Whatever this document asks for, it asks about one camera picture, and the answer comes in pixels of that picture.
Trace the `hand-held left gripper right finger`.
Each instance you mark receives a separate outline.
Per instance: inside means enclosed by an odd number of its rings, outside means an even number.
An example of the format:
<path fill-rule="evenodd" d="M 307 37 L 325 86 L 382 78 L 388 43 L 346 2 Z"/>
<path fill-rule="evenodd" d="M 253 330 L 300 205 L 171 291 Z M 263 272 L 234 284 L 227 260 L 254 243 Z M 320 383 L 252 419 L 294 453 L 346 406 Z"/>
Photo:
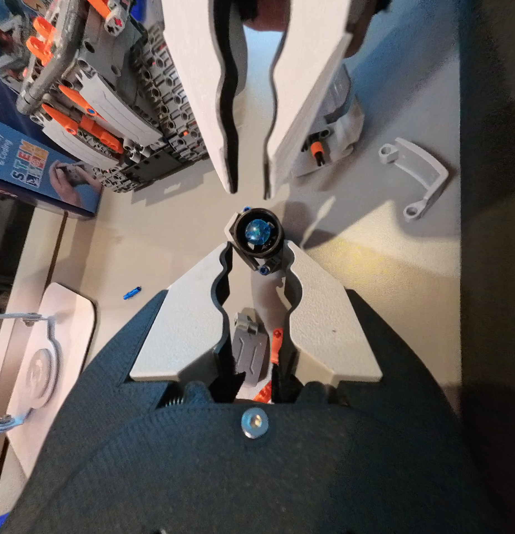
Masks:
<path fill-rule="evenodd" d="M 382 371 L 345 287 L 293 242 L 285 242 L 285 296 L 293 374 L 302 384 L 376 383 Z"/>

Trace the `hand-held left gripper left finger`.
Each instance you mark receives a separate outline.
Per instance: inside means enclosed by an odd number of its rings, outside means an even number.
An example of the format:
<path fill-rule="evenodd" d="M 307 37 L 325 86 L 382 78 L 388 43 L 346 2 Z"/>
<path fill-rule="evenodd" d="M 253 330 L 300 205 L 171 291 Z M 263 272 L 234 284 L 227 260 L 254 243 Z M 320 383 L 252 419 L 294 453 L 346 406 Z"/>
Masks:
<path fill-rule="evenodd" d="M 225 241 L 173 282 L 130 372 L 135 381 L 213 382 L 234 374 Z"/>

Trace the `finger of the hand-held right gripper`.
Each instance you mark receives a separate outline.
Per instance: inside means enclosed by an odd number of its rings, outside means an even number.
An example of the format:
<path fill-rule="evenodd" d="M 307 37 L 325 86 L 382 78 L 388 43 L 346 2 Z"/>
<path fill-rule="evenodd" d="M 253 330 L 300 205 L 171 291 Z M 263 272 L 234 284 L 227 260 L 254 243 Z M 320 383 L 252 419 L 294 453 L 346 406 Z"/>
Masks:
<path fill-rule="evenodd" d="M 274 112 L 264 141 L 264 199 L 290 174 L 328 86 L 352 40 L 352 1 L 290 1 L 270 69 Z"/>
<path fill-rule="evenodd" d="M 245 86 L 247 46 L 236 1 L 163 1 L 163 35 L 224 189 L 238 190 L 234 99 Z"/>

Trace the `grey toy canister panel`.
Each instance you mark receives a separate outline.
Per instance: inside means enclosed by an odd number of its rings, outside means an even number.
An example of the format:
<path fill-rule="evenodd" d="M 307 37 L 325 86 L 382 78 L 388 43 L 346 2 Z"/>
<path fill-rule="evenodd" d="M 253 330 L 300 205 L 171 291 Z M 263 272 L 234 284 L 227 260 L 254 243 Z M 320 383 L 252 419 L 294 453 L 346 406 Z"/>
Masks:
<path fill-rule="evenodd" d="M 244 385 L 255 387 L 268 369 L 269 338 L 265 327 L 244 312 L 234 319 L 232 354 L 237 374 L 245 373 Z"/>

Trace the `black toy wheel assembly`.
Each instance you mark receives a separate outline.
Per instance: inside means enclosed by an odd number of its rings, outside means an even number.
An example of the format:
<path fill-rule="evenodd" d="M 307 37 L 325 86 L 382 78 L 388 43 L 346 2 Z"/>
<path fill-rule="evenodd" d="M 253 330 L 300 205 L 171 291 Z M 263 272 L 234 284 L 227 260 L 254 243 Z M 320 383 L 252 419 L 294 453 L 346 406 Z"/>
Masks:
<path fill-rule="evenodd" d="M 281 268 L 285 232 L 272 211 L 247 206 L 230 218 L 224 231 L 252 271 L 268 276 Z"/>

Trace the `person's right hand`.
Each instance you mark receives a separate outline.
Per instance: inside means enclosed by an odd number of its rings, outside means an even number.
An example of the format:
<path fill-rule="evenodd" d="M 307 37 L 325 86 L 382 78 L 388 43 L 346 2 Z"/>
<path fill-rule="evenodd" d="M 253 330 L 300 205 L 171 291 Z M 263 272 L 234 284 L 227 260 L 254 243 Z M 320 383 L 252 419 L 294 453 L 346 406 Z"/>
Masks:
<path fill-rule="evenodd" d="M 290 1 L 238 1 L 244 26 L 255 31 L 283 32 L 288 27 Z"/>

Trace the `grey tracked toy robot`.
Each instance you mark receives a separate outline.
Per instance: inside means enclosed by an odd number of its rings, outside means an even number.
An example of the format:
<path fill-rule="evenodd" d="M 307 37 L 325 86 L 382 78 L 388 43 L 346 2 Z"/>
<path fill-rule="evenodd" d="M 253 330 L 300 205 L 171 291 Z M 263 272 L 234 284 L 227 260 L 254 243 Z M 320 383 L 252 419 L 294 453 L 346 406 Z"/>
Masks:
<path fill-rule="evenodd" d="M 115 192 L 209 159 L 161 1 L 33 1 L 16 109 Z"/>

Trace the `white book stand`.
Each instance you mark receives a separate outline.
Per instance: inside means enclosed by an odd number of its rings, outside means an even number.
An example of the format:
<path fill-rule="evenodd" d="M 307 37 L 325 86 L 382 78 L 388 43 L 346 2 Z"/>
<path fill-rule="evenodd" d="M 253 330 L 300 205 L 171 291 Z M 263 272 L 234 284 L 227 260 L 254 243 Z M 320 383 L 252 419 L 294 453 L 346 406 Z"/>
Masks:
<path fill-rule="evenodd" d="M 7 436 L 28 478 L 83 369 L 95 309 L 89 299 L 51 283 L 38 311 L 1 313 L 0 320 L 20 323 L 29 331 L 7 410 L 0 416 L 0 436 Z"/>

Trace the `grey curved toy panel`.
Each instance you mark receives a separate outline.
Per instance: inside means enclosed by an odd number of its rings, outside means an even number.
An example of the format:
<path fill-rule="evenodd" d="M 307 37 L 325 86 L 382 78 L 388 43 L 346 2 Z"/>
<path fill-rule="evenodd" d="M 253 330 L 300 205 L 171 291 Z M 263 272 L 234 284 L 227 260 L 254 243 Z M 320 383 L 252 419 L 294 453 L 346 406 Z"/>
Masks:
<path fill-rule="evenodd" d="M 403 210 L 407 222 L 424 216 L 441 196 L 449 180 L 449 171 L 428 151 L 406 139 L 397 137 L 394 143 L 386 143 L 378 150 L 382 164 L 394 164 L 424 188 L 420 200 L 408 204 Z"/>

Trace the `blue robot kit box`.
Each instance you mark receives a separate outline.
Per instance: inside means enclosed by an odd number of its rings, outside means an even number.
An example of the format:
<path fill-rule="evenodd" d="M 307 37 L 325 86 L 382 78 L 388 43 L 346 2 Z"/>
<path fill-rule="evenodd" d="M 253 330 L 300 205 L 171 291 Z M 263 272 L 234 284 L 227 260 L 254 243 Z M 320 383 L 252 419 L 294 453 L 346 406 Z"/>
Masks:
<path fill-rule="evenodd" d="M 57 51 L 58 22 L 43 23 L 51 1 L 0 1 L 0 194 L 75 217 L 92 218 L 102 186 L 91 167 L 58 146 L 43 129 L 41 108 L 18 109 L 23 86 Z"/>

